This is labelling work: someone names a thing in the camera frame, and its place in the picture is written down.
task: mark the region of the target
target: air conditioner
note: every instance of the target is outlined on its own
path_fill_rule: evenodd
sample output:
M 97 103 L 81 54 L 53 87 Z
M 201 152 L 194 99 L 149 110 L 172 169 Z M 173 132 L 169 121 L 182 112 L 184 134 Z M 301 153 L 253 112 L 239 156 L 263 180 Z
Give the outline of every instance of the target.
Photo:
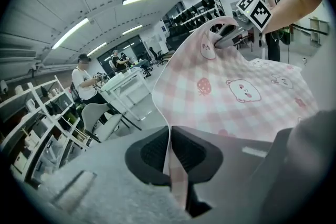
M 0 49 L 0 62 L 30 61 L 36 57 L 36 51 L 25 49 Z

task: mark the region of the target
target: gray chair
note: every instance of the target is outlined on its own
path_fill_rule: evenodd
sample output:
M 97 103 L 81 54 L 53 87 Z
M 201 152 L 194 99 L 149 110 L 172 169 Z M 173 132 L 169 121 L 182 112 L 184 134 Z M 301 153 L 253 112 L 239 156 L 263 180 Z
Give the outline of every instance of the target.
M 99 118 L 109 109 L 110 108 L 107 106 L 107 104 L 92 103 L 86 105 L 82 111 L 85 133 L 97 142 L 103 142 L 108 139 L 120 121 L 125 124 L 127 128 L 129 128 L 129 126 L 121 119 L 122 114 L 115 114 L 110 119 L 108 119 L 105 124 L 93 130 Z

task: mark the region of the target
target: man in white t-shirt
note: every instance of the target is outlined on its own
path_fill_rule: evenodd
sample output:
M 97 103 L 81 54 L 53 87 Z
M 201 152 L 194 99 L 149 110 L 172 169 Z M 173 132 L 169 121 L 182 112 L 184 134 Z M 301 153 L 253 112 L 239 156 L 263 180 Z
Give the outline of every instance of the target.
M 89 67 L 89 58 L 86 54 L 81 54 L 78 57 L 78 65 L 72 72 L 72 82 L 78 92 L 79 98 L 85 104 L 106 104 L 107 101 L 104 99 L 100 93 L 97 92 L 95 85 L 99 81 L 99 78 L 93 79 L 86 70 Z M 107 119 L 104 115 L 100 117 L 103 124 L 106 123 Z
M 276 6 L 275 0 L 262 0 L 269 9 Z M 268 50 L 268 60 L 280 61 L 279 31 L 273 31 L 265 34 Z

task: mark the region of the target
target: white desk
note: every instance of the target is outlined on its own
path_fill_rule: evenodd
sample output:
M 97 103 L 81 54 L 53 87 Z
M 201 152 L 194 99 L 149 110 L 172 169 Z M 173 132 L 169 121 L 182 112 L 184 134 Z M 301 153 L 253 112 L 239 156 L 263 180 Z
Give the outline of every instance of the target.
M 145 81 L 145 79 L 142 77 L 141 74 L 142 70 L 137 70 L 134 71 L 132 73 L 125 73 L 124 74 L 124 78 L 122 80 L 117 81 L 116 83 L 108 86 L 108 87 L 102 87 L 102 91 L 101 91 L 101 95 L 105 98 L 106 101 L 108 101 L 109 103 L 111 103 L 111 101 L 113 99 L 117 99 L 121 105 L 133 116 L 135 117 L 138 121 L 140 120 L 139 116 L 137 116 L 136 114 L 134 114 L 130 108 L 121 100 L 120 96 L 118 96 L 114 91 L 122 86 L 127 85 L 128 83 L 130 83 L 132 80 L 134 79 L 138 79 L 138 83 L 132 85 L 129 89 L 126 89 L 124 92 L 122 92 L 123 95 L 128 96 L 128 94 L 130 94 L 132 91 L 134 91 L 135 89 L 137 89 L 139 87 L 140 84 L 144 85 L 149 93 L 152 93 L 151 89 L 149 88 L 147 82 Z

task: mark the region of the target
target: black cap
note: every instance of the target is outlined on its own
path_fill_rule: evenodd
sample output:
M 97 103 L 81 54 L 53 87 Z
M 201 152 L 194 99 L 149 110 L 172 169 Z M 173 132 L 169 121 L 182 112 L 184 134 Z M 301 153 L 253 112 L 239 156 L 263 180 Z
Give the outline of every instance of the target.
M 77 60 L 77 62 L 79 62 L 80 60 L 87 60 L 88 62 L 91 62 L 91 58 L 88 57 L 86 54 L 80 54 L 80 55 L 78 56 L 78 60 Z

